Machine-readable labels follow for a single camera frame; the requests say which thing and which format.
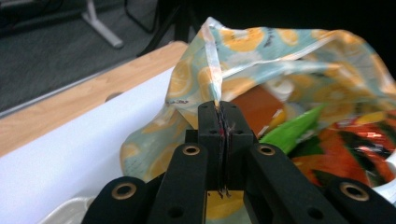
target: patterned bag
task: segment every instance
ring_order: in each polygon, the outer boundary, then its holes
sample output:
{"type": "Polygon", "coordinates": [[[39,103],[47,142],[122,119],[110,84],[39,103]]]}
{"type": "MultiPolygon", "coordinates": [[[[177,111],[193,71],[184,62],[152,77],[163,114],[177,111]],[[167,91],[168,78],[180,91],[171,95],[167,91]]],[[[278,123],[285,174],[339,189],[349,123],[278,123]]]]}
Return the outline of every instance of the patterned bag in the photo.
{"type": "MultiPolygon", "coordinates": [[[[124,174],[145,181],[160,175],[185,130],[198,128],[199,104],[231,101],[270,80],[291,84],[283,100],[294,111],[326,103],[321,128],[396,107],[388,69],[358,36],[341,30],[232,30],[208,18],[175,67],[161,112],[122,145],[124,174]]],[[[206,223],[249,223],[243,193],[232,195],[208,195],[206,223]]]]}

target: bag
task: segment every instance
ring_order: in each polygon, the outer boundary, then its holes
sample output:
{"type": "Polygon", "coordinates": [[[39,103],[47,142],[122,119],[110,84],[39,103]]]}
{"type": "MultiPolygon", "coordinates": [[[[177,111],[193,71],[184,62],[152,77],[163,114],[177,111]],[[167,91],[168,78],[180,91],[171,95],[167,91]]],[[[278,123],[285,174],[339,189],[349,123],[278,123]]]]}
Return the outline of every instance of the bag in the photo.
{"type": "MultiPolygon", "coordinates": [[[[198,105],[231,101],[259,85],[283,101],[287,114],[324,103],[321,129],[396,106],[387,67],[358,36],[342,30],[233,30],[208,18],[173,70],[161,112],[123,143],[122,171],[145,181],[160,175],[185,130],[198,128],[198,105]]],[[[222,200],[209,192],[206,223],[249,222],[243,193],[231,194],[222,200]]]]}

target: gray carpet floor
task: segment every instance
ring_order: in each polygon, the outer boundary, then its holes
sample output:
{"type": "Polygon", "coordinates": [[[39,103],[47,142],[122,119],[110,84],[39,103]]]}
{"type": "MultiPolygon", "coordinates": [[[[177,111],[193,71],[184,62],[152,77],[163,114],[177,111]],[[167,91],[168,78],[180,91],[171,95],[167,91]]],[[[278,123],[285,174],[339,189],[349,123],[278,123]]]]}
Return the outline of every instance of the gray carpet floor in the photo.
{"type": "MultiPolygon", "coordinates": [[[[124,41],[122,49],[114,49],[79,16],[83,3],[64,4],[59,12],[21,22],[21,31],[0,37],[3,116],[15,106],[134,59],[153,36],[126,16],[123,1],[95,1],[98,18],[124,41]]],[[[156,0],[134,0],[128,8],[150,24],[155,5],[156,0]]],[[[159,47],[172,39],[171,29],[159,47]]]]}

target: table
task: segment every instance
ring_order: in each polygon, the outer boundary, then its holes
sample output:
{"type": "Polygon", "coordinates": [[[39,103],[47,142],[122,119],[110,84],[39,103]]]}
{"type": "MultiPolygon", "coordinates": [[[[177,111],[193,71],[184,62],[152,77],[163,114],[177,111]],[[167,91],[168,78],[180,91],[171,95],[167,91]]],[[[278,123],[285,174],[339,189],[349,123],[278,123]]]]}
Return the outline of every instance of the table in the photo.
{"type": "Polygon", "coordinates": [[[173,42],[0,119],[0,157],[174,66],[187,45],[173,42]]]}

